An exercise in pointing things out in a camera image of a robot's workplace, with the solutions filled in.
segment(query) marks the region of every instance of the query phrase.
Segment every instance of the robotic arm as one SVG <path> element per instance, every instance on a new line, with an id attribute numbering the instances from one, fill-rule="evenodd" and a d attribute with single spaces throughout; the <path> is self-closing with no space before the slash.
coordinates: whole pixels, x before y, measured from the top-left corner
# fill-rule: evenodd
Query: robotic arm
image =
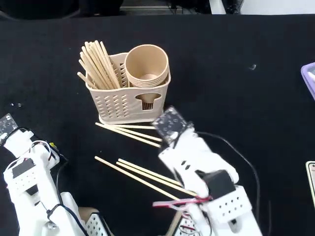
<path id="1" fill-rule="evenodd" d="M 94 209 L 85 222 L 72 195 L 58 193 L 50 170 L 60 161 L 59 151 L 46 141 L 32 141 L 35 135 L 22 130 L 9 114 L 0 119 L 0 145 L 16 157 L 3 175 L 19 221 L 19 236 L 112 236 Z"/>
<path id="2" fill-rule="evenodd" d="M 201 236 L 261 236 L 252 206 L 231 165 L 213 153 L 173 108 L 153 122 L 168 144 L 161 161 L 186 190 L 210 201 L 188 204 L 188 212 Z"/>

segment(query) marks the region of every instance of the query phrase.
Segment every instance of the plastic basket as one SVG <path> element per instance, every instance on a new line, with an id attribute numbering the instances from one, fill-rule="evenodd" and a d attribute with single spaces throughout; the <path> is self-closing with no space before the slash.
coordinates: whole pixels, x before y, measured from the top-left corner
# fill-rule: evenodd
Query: plastic basket
<path id="1" fill-rule="evenodd" d="M 127 53 L 109 56 L 117 78 L 121 81 L 122 88 L 112 90 L 99 90 L 86 87 L 91 93 L 99 114 L 99 121 L 104 124 L 124 124 L 136 122 L 150 122 L 159 117 L 171 81 L 170 71 L 162 85 L 154 88 L 133 88 L 126 78 L 125 58 Z M 153 103 L 143 102 L 142 94 L 156 93 L 159 96 Z"/>

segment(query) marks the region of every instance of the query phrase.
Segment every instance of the purple container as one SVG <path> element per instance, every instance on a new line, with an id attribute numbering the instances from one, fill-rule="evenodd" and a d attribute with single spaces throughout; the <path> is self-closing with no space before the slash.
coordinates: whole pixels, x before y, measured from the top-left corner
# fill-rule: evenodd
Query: purple container
<path id="1" fill-rule="evenodd" d="M 309 88 L 309 91 L 315 100 L 315 62 L 304 65 L 301 68 L 301 74 L 306 86 Z"/>

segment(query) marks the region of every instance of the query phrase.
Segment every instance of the black background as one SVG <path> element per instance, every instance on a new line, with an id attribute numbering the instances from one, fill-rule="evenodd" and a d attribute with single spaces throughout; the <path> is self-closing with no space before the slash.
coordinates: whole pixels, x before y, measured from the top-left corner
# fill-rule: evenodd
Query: black background
<path id="1" fill-rule="evenodd" d="M 315 61 L 314 21 L 308 15 L 1 22 L 0 117 L 11 113 L 20 126 L 59 147 L 70 159 L 61 191 L 71 192 L 79 206 L 99 209 L 116 236 L 164 234 L 174 212 L 151 205 L 168 198 L 94 160 L 95 155 L 112 163 L 123 158 L 171 176 L 158 150 L 96 127 L 96 108 L 76 75 L 82 71 L 84 41 L 103 40 L 110 54 L 159 45 L 169 55 L 172 73 L 166 103 L 198 131 L 226 137 L 257 168 L 262 232 L 268 228 L 270 200 L 272 235 L 312 235 L 315 212 L 305 162 L 315 159 L 315 103 L 300 68 Z M 236 168 L 254 205 L 250 168 L 222 142 L 205 140 Z M 1 148 L 0 171 L 12 160 Z M 1 178 L 0 233 L 16 235 L 5 186 Z"/>

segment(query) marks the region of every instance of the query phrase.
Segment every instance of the chopstick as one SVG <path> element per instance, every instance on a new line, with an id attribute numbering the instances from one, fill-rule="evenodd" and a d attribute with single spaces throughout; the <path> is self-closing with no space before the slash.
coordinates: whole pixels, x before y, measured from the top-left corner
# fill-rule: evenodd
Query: chopstick
<path id="1" fill-rule="evenodd" d="M 171 178 L 162 176 L 162 175 L 160 175 L 160 174 L 158 174 L 158 173 L 155 173 L 155 172 L 153 172 L 153 171 L 147 170 L 147 169 L 145 169 L 145 168 L 143 168 L 143 167 L 141 167 L 141 166 L 137 166 L 137 165 L 135 165 L 135 164 L 132 164 L 131 162 L 122 160 L 122 159 L 120 159 L 120 158 L 118 159 L 118 161 L 120 161 L 120 162 L 122 162 L 122 163 L 124 163 L 124 164 L 126 164 L 126 165 L 129 165 L 129 166 L 131 166 L 131 167 L 133 167 L 133 168 L 135 168 L 135 169 L 138 169 L 138 170 L 141 170 L 141 171 L 143 171 L 143 172 L 146 172 L 146 173 L 148 173 L 148 174 L 150 174 L 150 175 L 152 175 L 152 176 L 155 176 L 155 177 L 158 177 L 158 178 L 160 178 L 160 179 L 166 180 L 166 181 L 168 181 L 168 182 L 170 182 L 170 183 L 173 183 L 173 184 L 176 184 L 176 185 L 178 185 L 178 186 L 182 186 L 182 184 L 179 183 L 179 182 L 176 181 L 176 180 L 173 180 L 173 179 L 171 179 Z"/>
<path id="2" fill-rule="evenodd" d="M 96 75 L 94 75 L 94 73 L 92 72 L 92 69 L 90 69 L 90 66 L 88 64 L 84 64 L 84 62 L 81 59 L 79 60 L 79 63 L 85 69 L 85 71 L 88 73 L 88 75 L 92 78 L 96 87 L 98 89 L 100 89 L 99 80 L 96 78 Z"/>
<path id="3" fill-rule="evenodd" d="M 140 138 L 140 137 L 138 137 L 138 136 L 135 136 L 135 135 L 132 135 L 132 134 L 129 134 L 129 133 L 125 133 L 125 132 L 123 132 L 123 131 L 121 131 L 121 130 L 119 130 L 119 129 L 116 129 L 116 128 L 114 128 L 114 127 L 111 127 L 110 125 L 105 125 L 105 124 L 101 124 L 101 123 L 97 123 L 97 122 L 96 122 L 95 124 L 98 125 L 98 126 L 100 126 L 100 127 L 102 127 L 102 128 L 105 128 L 105 129 L 111 130 L 111 131 L 113 131 L 113 132 L 116 132 L 116 133 L 125 135 L 125 136 L 127 136 L 127 137 L 130 137 L 130 138 L 136 139 L 136 140 L 138 140 L 138 141 L 144 142 L 144 143 L 146 143 L 146 144 L 150 144 L 150 145 L 155 146 L 155 147 L 157 147 L 157 148 L 160 148 L 160 147 L 161 147 L 160 144 L 151 142 L 151 141 L 149 141 L 149 140 Z"/>
<path id="4" fill-rule="evenodd" d="M 92 78 L 97 89 L 119 89 L 122 87 L 102 42 L 101 45 L 97 40 L 90 43 L 85 42 L 81 49 L 80 57 L 82 60 L 79 62 Z"/>
<path id="5" fill-rule="evenodd" d="M 105 160 L 103 160 L 102 158 L 99 158 L 98 156 L 95 156 L 94 158 L 97 161 L 100 161 L 101 163 L 103 163 L 103 164 L 105 164 L 105 165 L 115 169 L 116 171 L 119 171 L 119 172 L 129 176 L 130 178 L 136 180 L 136 181 L 139 181 L 140 183 L 142 183 L 142 184 L 144 184 L 144 185 L 154 189 L 155 191 L 157 191 L 157 192 L 159 192 L 159 193 L 161 193 L 161 194 L 163 194 L 163 195 L 165 195 L 165 196 L 167 196 L 167 197 L 169 197 L 171 199 L 179 200 L 179 198 L 175 197 L 174 195 L 172 195 L 172 194 L 170 194 L 170 193 L 168 193 L 168 192 L 166 192 L 166 191 L 156 187 L 153 184 L 150 184 L 149 182 L 146 182 L 145 180 L 143 180 L 143 179 L 141 179 L 141 178 L 139 178 L 139 177 L 137 177 L 137 176 L 135 176 L 135 175 L 133 175 L 133 174 L 131 174 L 131 173 L 129 173 L 129 172 L 127 172 L 127 171 L 125 171 L 125 170 L 123 170 L 123 169 L 121 169 L 121 168 L 119 168 L 119 167 L 117 167 L 117 166 L 115 166 L 115 165 L 105 161 Z"/>
<path id="6" fill-rule="evenodd" d="M 85 78 L 85 76 L 84 76 L 81 72 L 78 72 L 77 75 L 78 75 L 84 82 L 86 82 L 91 88 L 97 89 L 97 87 L 96 87 L 90 80 L 88 80 L 87 78 Z"/>
<path id="7" fill-rule="evenodd" d="M 162 179 L 160 179 L 160 178 L 157 178 L 157 177 L 154 177 L 154 176 L 152 176 L 152 175 L 149 175 L 149 174 L 147 174 L 147 173 L 145 173 L 145 172 L 142 172 L 142 171 L 140 171 L 140 170 L 137 170 L 137 169 L 135 169 L 135 168 L 133 168 L 133 167 L 130 167 L 130 166 L 128 166 L 128 165 L 125 165 L 125 164 L 123 164 L 123 163 L 116 162 L 116 165 L 122 166 L 122 167 L 124 167 L 124 168 L 126 168 L 126 169 L 128 169 L 128 170 L 130 170 L 130 171 L 136 172 L 136 173 L 138 173 L 138 174 L 140 174 L 140 175 L 142 175 L 142 176 L 145 176 L 145 177 L 147 177 L 147 178 L 153 179 L 153 180 L 155 180 L 156 182 L 165 184 L 166 186 L 171 187 L 171 188 L 174 188 L 174 189 L 176 189 L 176 190 L 179 190 L 179 191 L 181 191 L 181 192 L 183 192 L 183 193 L 187 193 L 187 194 L 189 194 L 189 195 L 191 195 L 191 196 L 194 196 L 194 197 L 197 196 L 197 194 L 195 194 L 194 192 L 188 191 L 188 190 L 186 190 L 186 189 L 184 189 L 184 188 L 181 188 L 181 187 L 179 187 L 179 186 L 177 186 L 177 185 L 174 185 L 174 184 L 172 184 L 172 183 L 169 183 L 169 182 L 167 182 L 167 181 L 165 181 L 165 180 L 162 180 Z"/>
<path id="8" fill-rule="evenodd" d="M 120 128 L 131 128 L 131 129 L 156 129 L 154 126 L 145 126 L 145 125 L 113 124 L 112 126 L 120 127 Z"/>
<path id="9" fill-rule="evenodd" d="M 136 132 L 136 131 L 132 131 L 132 130 L 128 130 L 128 129 L 124 129 L 124 128 L 120 128 L 120 127 L 114 127 L 114 128 L 118 129 L 118 130 L 121 130 L 123 132 L 129 133 L 129 134 L 134 134 L 134 135 L 137 135 L 137 136 L 140 136 L 140 137 L 143 137 L 143 138 L 147 138 L 147 139 L 151 139 L 151 140 L 154 140 L 154 141 L 158 141 L 158 142 L 162 142 L 163 141 L 160 138 L 157 138 L 157 137 L 154 137 L 154 136 L 150 136 L 150 135 L 147 135 L 147 134 L 143 134 L 143 133 L 139 133 L 139 132 Z"/>

